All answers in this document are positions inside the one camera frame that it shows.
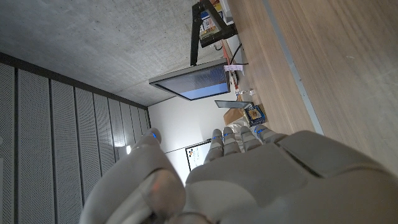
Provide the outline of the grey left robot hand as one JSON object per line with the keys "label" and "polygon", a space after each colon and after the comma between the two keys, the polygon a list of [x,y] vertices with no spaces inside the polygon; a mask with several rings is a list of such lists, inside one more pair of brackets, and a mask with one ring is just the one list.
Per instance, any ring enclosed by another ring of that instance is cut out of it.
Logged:
{"label": "grey left robot hand", "polygon": [[397,176],[311,131],[213,131],[181,180],[149,129],[91,191],[81,223],[396,223]]}

